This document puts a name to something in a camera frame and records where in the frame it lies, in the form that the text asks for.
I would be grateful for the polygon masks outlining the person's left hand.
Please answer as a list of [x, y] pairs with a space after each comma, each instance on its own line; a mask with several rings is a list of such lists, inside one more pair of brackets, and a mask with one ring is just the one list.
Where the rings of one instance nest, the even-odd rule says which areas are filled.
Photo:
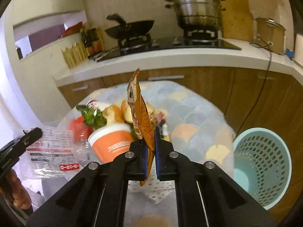
[[31, 207], [31, 198], [17, 177], [15, 170], [11, 169], [5, 177], [12, 189], [13, 205], [23, 210], [29, 209]]

